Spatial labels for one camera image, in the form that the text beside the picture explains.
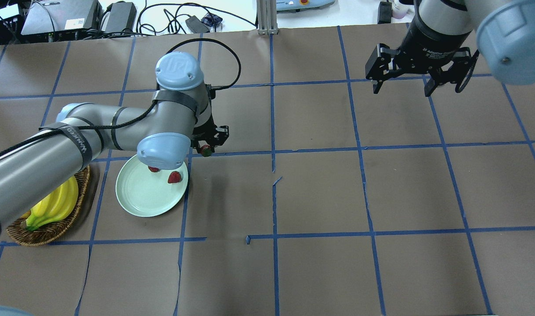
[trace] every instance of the blue joint cap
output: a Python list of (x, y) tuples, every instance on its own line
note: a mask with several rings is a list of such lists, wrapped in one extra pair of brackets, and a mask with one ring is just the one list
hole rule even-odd
[(477, 45), (496, 79), (535, 83), (535, 0), (515, 0), (491, 12), (477, 29)]
[(199, 62), (186, 52), (171, 52), (156, 64), (156, 80), (167, 90), (185, 91), (203, 83)]
[(137, 145), (137, 158), (151, 167), (175, 170), (184, 163), (191, 140), (183, 134), (159, 133), (147, 136)]
[(86, 104), (86, 103), (71, 103), (71, 104), (65, 105), (62, 108), (61, 112), (59, 112), (59, 114), (57, 114), (56, 122), (60, 122), (60, 121), (64, 120), (72, 110), (74, 110), (75, 108), (77, 108), (78, 106), (81, 106), (83, 104)]

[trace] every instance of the white plate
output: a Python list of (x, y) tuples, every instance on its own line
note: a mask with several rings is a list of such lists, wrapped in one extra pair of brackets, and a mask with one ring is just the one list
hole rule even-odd
[(177, 168), (181, 182), (168, 183), (173, 170), (151, 172), (137, 156), (129, 159), (117, 176), (115, 196), (121, 207), (139, 217), (163, 214), (173, 208), (188, 186), (188, 168), (185, 162)]

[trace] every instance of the fruit basket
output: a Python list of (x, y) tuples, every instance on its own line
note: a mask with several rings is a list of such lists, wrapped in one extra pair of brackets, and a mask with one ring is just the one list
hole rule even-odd
[(65, 219), (41, 226), (33, 232), (21, 228), (20, 224), (23, 219), (17, 219), (6, 228), (8, 236), (21, 246), (41, 246), (43, 244), (48, 244), (65, 234), (79, 217), (83, 208), (83, 202), (86, 198), (88, 184), (90, 182), (90, 175), (90, 166), (87, 166), (74, 175), (78, 182), (78, 199), (76, 200), (74, 209)]

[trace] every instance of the woven basket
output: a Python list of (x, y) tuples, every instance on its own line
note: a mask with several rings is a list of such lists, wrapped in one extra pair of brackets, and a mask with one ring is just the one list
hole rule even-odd
[(21, 228), (20, 224), (23, 219), (17, 219), (6, 228), (8, 236), (21, 246), (41, 246), (56, 240), (69, 230), (70, 226), (72, 226), (76, 218), (78, 218), (83, 206), (84, 198), (87, 194), (88, 183), (90, 182), (90, 166), (77, 172), (74, 177), (78, 182), (78, 200), (76, 200), (74, 210), (72, 210), (67, 218), (41, 226), (33, 232)]

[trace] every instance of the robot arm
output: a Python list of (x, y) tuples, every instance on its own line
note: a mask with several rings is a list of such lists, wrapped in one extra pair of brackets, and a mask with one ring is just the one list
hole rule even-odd
[(183, 164), (191, 147), (202, 151), (200, 140), (209, 151), (225, 142), (228, 126), (217, 127), (211, 114), (216, 89), (204, 84), (193, 56), (169, 52), (156, 74), (149, 109), (69, 104), (57, 123), (42, 126), (25, 141), (29, 144), (0, 156), (0, 233), (104, 150), (136, 151), (148, 166), (172, 170)]
[(378, 93), (383, 82), (403, 74), (430, 74), (430, 96), (446, 83), (462, 92), (478, 50), (462, 47), (473, 30), (495, 78), (508, 84), (535, 82), (535, 0), (415, 0), (416, 14), (395, 50), (378, 44), (365, 65), (366, 79)]

